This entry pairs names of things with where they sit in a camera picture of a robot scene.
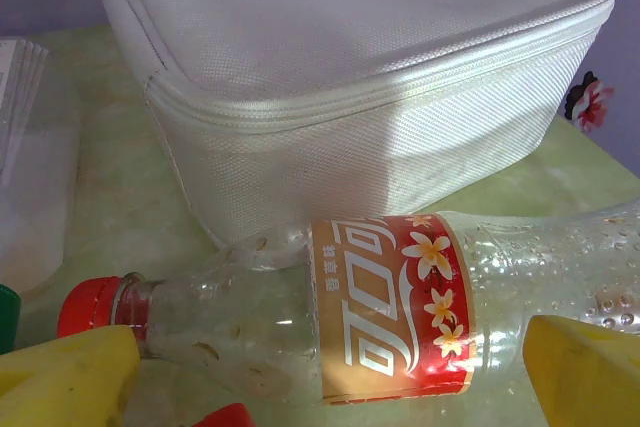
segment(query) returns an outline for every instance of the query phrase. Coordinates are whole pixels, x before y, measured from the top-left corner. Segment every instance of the table surface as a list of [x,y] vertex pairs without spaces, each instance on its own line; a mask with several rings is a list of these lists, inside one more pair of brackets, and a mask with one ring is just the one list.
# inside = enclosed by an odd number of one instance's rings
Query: table surface
[[[25,299],[18,347],[55,337],[60,305],[78,282],[138,271],[162,278],[214,252],[190,214],[108,27],[46,34],[47,46],[85,103],[74,215],[63,265]],[[491,215],[562,215],[630,200],[640,181],[561,118],[524,160],[429,206]],[[188,369],[145,361],[125,425],[190,425],[246,402],[258,427],[544,425],[526,375],[490,395],[344,407],[281,408],[223,392]]]

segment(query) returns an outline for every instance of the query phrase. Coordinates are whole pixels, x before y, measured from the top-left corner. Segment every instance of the white bag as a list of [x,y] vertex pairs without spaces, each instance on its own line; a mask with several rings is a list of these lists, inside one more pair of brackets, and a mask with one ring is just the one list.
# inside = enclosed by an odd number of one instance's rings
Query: white bag
[[614,0],[104,0],[218,243],[408,213],[540,143]]

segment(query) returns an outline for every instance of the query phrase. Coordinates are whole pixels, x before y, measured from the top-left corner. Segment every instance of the red label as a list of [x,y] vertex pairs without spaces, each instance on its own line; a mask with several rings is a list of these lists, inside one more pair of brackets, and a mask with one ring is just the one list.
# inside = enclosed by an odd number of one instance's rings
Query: red label
[[475,318],[444,219],[328,221],[312,231],[325,402],[464,391]]

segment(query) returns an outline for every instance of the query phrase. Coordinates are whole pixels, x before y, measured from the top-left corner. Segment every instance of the empty bottle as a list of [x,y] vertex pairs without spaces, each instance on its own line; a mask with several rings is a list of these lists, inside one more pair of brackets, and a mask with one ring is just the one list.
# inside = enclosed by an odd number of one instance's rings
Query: empty bottle
[[533,315],[638,332],[639,229],[640,200],[567,218],[285,225],[183,278],[83,282],[58,335],[130,325],[144,355],[284,403],[461,393],[522,369]]

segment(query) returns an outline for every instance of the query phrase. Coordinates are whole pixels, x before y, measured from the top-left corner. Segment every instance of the bottle neck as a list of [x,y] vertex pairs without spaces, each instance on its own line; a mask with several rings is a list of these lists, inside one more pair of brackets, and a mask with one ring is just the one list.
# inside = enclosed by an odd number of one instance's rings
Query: bottle neck
[[133,331],[141,352],[146,351],[149,328],[149,308],[156,282],[129,280],[122,293],[114,299],[114,314],[111,324],[127,325]]

